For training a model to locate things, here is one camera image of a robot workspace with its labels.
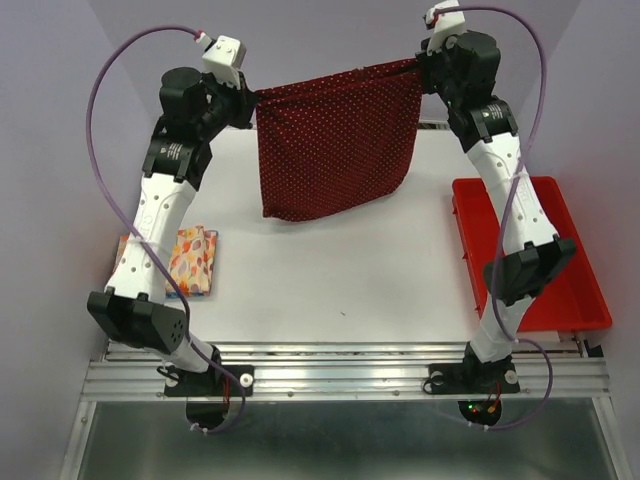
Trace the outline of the red polka dot skirt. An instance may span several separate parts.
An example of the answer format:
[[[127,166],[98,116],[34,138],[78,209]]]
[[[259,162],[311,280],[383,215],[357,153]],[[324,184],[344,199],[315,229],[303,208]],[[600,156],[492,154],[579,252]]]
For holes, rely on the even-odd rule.
[[[258,97],[264,217],[317,220],[390,195],[404,181],[422,102],[416,60],[263,89]]]

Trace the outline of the orange floral cream skirt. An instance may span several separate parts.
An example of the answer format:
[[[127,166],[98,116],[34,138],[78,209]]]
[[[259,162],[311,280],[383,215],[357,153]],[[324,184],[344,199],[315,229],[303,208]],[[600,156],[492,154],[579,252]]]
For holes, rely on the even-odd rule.
[[[218,232],[202,225],[180,229],[164,266],[186,296],[206,296],[213,285]]]

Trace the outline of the blue floral skirt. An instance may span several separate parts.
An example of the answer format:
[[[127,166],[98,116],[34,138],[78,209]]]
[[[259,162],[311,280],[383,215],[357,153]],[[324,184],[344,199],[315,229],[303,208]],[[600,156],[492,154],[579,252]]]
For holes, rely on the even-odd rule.
[[[211,297],[211,292],[184,292],[182,295],[187,299],[206,298],[206,297]],[[167,300],[169,299],[179,300],[181,296],[175,291],[167,291],[165,294],[165,298]]]

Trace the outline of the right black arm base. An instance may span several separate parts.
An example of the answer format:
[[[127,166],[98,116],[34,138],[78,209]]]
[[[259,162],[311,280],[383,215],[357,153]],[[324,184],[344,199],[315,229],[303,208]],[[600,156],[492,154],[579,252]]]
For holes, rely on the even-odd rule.
[[[521,391],[517,379],[508,381],[506,374],[513,369],[472,369],[462,363],[435,363],[428,366],[428,376],[422,390],[428,395],[489,395],[516,394]]]

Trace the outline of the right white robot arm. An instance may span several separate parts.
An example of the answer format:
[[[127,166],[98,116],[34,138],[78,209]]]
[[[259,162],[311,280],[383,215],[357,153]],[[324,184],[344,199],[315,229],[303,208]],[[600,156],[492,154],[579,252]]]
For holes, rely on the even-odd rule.
[[[500,230],[483,270],[488,297],[478,330],[458,363],[429,366],[429,394],[519,390],[512,346],[525,313],[576,253],[545,214],[522,163],[518,126],[493,93],[501,54],[489,35],[433,34],[416,56],[423,90],[447,108],[448,124],[479,174]]]

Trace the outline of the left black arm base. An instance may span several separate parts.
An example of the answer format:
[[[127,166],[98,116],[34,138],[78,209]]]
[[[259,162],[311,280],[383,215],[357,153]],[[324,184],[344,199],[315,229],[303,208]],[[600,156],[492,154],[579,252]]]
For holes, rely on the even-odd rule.
[[[253,395],[255,368],[253,365],[225,365],[229,375],[209,367],[206,372],[194,373],[173,365],[159,366],[156,372],[165,380],[166,397],[230,398]]]

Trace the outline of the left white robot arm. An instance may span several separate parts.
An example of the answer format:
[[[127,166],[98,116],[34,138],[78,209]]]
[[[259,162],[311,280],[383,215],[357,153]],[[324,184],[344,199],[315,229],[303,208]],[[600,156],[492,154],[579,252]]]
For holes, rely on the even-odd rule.
[[[87,309],[107,336],[171,363],[170,377],[199,393],[222,382],[219,350],[189,331],[190,311],[165,303],[168,267],[182,220],[212,159],[211,141],[226,127],[251,125],[256,96],[246,80],[179,67],[161,78],[157,120],[142,166],[137,212],[119,265]]]

